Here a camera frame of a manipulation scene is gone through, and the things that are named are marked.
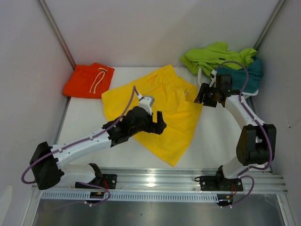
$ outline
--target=white table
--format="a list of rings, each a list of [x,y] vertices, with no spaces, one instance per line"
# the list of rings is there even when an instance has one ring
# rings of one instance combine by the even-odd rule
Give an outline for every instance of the white table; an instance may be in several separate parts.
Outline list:
[[[117,67],[110,88],[125,85],[157,68]],[[175,68],[179,77],[197,84],[197,77],[186,68]],[[58,143],[67,143],[90,134],[107,122],[100,99],[71,98]],[[240,128],[221,105],[203,107],[191,145],[174,169],[216,169],[236,155]],[[148,151],[135,138],[113,148],[77,159],[73,164],[96,163],[99,167],[173,168]]]

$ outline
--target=white robotic arm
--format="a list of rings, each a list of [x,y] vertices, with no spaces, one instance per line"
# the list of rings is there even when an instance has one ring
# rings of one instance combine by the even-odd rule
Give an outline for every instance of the white robotic arm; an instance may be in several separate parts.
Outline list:
[[[100,186],[102,174],[96,164],[79,166],[69,163],[92,152],[126,142],[140,131],[161,134],[166,124],[163,121],[162,112],[157,112],[157,122],[152,121],[151,106],[155,101],[154,98],[143,97],[138,92],[137,97],[139,106],[129,110],[126,115],[106,123],[102,129],[92,134],[69,144],[53,146],[49,146],[47,142],[39,144],[30,161],[30,169],[32,169],[38,188],[44,190],[56,185],[74,186],[75,184],[76,186],[76,182]]]
[[[267,167],[269,166],[275,155],[276,128],[259,119],[241,92],[232,89],[230,75],[212,76],[212,80],[210,84],[202,83],[195,102],[210,107],[216,107],[217,103],[222,104],[233,115],[242,132],[236,156],[220,166],[215,176],[200,176],[196,181],[201,182],[201,189],[204,191],[231,191],[231,184],[239,182],[237,178],[249,168],[257,169],[255,165],[267,162]]]

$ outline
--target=green shirt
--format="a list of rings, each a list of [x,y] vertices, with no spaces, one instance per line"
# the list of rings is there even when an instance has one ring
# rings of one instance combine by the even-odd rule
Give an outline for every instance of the green shirt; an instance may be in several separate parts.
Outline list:
[[[192,74],[197,75],[198,69],[201,67],[203,72],[209,76],[211,71],[224,61],[237,61],[248,67],[253,62],[252,57],[256,53],[257,51],[253,48],[246,48],[240,53],[228,51],[226,42],[216,42],[203,49],[194,48],[189,50],[181,57],[181,61]],[[241,66],[234,63],[224,64],[224,66],[235,70],[241,69]]]

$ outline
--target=teal shirt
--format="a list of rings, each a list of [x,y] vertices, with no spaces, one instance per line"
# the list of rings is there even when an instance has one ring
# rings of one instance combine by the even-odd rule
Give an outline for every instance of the teal shirt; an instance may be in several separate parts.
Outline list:
[[[261,61],[258,58],[253,58],[254,62],[252,62],[248,67],[247,70],[249,72],[249,81],[244,89],[244,92],[247,93],[254,93],[259,88],[260,79],[263,76],[261,72]],[[217,74],[230,74],[232,78],[232,88],[239,89],[243,87],[246,81],[246,73],[244,69],[234,70],[227,67],[220,67],[217,70]]]

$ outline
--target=drawstring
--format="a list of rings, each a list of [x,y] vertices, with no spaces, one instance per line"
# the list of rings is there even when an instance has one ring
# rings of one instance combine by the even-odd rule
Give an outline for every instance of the drawstring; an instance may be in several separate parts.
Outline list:
[[[89,91],[89,93],[91,93],[92,92],[92,87],[94,86],[94,84],[95,84],[95,82],[96,82],[96,80],[97,80],[97,78],[98,78],[98,76],[101,74],[101,73],[103,73],[103,76],[102,76],[102,78],[99,80],[99,82],[95,85],[95,87],[94,87],[94,92],[93,92],[93,94],[95,94],[96,93],[96,87],[98,86],[98,84],[103,80],[103,78],[104,78],[104,75],[105,75],[105,73],[107,72],[107,70],[105,70],[104,68],[102,68],[102,67],[100,67],[100,68],[98,68],[98,69],[102,69],[103,71],[102,72],[99,72],[98,73],[98,75],[96,76],[96,78],[94,79],[94,82],[93,82],[93,84],[92,84],[92,86],[90,87],[90,91]]]

